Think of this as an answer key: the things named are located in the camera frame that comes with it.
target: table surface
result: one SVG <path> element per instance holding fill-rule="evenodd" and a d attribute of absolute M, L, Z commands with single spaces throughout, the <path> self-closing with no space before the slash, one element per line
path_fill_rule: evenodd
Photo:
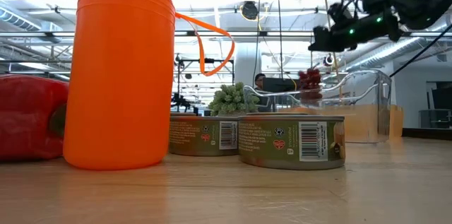
<path fill-rule="evenodd" d="M 452 223 L 452 142 L 347 144 L 345 167 L 272 170 L 169 155 L 96 172 L 64 160 L 0 165 L 0 223 Z"/>

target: orange water bottle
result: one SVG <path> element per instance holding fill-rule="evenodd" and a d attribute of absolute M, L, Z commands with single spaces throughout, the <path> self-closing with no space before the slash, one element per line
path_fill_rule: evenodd
<path fill-rule="evenodd" d="M 64 157 L 91 170 L 159 163 L 174 59 L 171 0 L 78 0 Z"/>

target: orange bottle handle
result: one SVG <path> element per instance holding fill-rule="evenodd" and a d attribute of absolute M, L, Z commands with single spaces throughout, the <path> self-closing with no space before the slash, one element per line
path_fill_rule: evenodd
<path fill-rule="evenodd" d="M 191 23 L 195 23 L 199 26 L 201 26 L 202 28 L 205 28 L 207 30 L 212 30 L 215 31 L 217 33 L 220 33 L 226 37 L 229 37 L 232 41 L 232 45 L 231 45 L 231 50 L 229 51 L 229 54 L 227 55 L 226 59 L 216 68 L 214 68 L 212 71 L 209 71 L 206 73 L 206 69 L 205 69 L 205 62 L 204 62 L 204 47 L 203 47 L 203 41 L 201 40 L 201 37 L 199 37 L 198 31 L 195 29 L 195 27 L 193 27 L 193 30 L 195 31 L 196 37 L 198 38 L 198 43 L 199 43 L 199 65 L 201 67 L 201 73 L 204 76 L 212 76 L 215 75 L 215 73 L 217 73 L 222 67 L 226 66 L 226 64 L 228 63 L 228 61 L 232 58 L 232 54 L 234 54 L 234 49 L 235 49 L 235 42 L 232 39 L 231 35 L 223 29 L 217 28 L 213 25 L 210 25 L 208 23 L 204 23 L 200 20 L 197 20 L 195 18 L 191 18 L 188 16 L 184 16 L 180 13 L 176 13 L 176 18 L 181 18 L 186 20 L 187 22 L 190 23 L 191 27 L 193 27 L 193 25 Z"/>

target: barcode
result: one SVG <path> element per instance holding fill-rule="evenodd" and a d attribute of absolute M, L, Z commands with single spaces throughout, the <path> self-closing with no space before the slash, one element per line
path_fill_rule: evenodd
<path fill-rule="evenodd" d="M 299 160 L 328 160 L 326 122 L 299 123 Z"/>
<path fill-rule="evenodd" d="M 237 122 L 220 122 L 220 150 L 237 149 Z"/>

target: can label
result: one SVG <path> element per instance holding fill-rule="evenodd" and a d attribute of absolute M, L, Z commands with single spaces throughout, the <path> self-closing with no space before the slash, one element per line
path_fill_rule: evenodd
<path fill-rule="evenodd" d="M 241 121 L 239 153 L 269 160 L 345 159 L 343 122 Z"/>
<path fill-rule="evenodd" d="M 237 122 L 173 121 L 170 123 L 169 146 L 174 151 L 236 150 Z"/>

